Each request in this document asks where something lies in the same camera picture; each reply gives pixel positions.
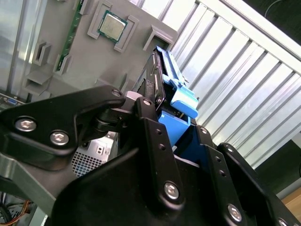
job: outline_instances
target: cable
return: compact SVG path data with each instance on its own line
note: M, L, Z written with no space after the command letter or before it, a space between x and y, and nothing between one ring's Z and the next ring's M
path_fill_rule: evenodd
M9 222L7 222L7 223L0 224L0 226L11 226L11 225L14 224L15 222L17 222L17 221L25 214L29 202L30 202L29 200L26 200L26 201L24 202L22 211L21 211L21 213L20 213L16 218L12 219L11 221L9 221Z
M9 222L12 220L12 216L8 208L1 202L0 202L0 213L2 214L5 222Z
M280 2L280 1L283 1L283 0L276 0L276 1L274 1L272 4L270 4L270 6L269 6L269 7L267 8L267 10L265 11L264 18L267 18L267 14L268 14L269 9L270 9L274 4L276 4L277 2Z

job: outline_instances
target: white metal panel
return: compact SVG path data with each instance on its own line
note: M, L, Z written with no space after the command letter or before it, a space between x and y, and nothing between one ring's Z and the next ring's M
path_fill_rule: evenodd
M169 0L145 0L142 9L153 17L158 18L168 2Z
M191 59L185 66L180 66L180 68L184 68L182 74L189 82L193 81L206 66L214 53L227 38L231 29L232 26L225 22L222 18L219 17L216 20Z
M268 101L270 101L274 95L279 92L281 87L283 87L288 80L292 77L291 75L292 70L281 64L279 68L273 73L273 75L254 93L254 95L247 100L244 106L238 109L235 112L235 116L232 117L227 122L220 133L224 134L227 138L221 140L219 136L215 137L216 142L229 142L231 144L236 144L234 139L239 133L246 133L244 131L244 125L248 121L252 121L255 117L255 113L260 111Z
M212 90L210 97L200 106L198 124L206 125L214 115L216 108L224 105L223 98L238 84L243 75L259 59L264 49L254 42L246 49L231 70L222 78L220 83Z
M229 64L244 48L248 40L249 38L240 31L235 31L213 63L206 69L202 78L200 80L196 79L196 83L190 83L190 87L194 88L194 93L199 97L200 102L205 101L211 90L218 84Z
M184 61L189 58L193 53L193 48L196 46L196 43L199 39L202 38L202 35L206 28L214 20L214 13L210 10L207 10L200 21L198 22L196 28L190 34L190 37L183 43L183 48L178 55L175 55L175 59L178 63L180 70L183 69Z
M178 41L173 47L173 55L176 59L179 57L179 54L182 52L182 50L186 47L189 38L194 33L194 30L196 29L197 25L200 22L200 19L202 18L206 10L207 8L203 4L199 4L196 11L189 20L189 23L185 26L183 32L178 38Z
M267 54L261 62L252 70L244 74L239 80L239 86L234 86L232 90L224 98L226 102L222 108L216 109L218 112L208 123L204 123L205 127L210 128L212 138L217 136L220 128L226 123L233 112L250 98L250 94L258 90L258 86L270 76L269 72L278 63L278 60L272 55Z
M301 129L301 62L221 2L201 3L172 52L200 98L197 123L257 167Z
M260 127L264 127L274 113L283 108L288 100L300 92L301 88L297 83L299 78L298 74L293 75L289 81L278 88L277 92L273 94L264 106L255 113L249 113L252 118L246 121L240 131L237 131L227 142L239 149Z
M179 30L194 3L195 0L174 0L162 22L176 31Z

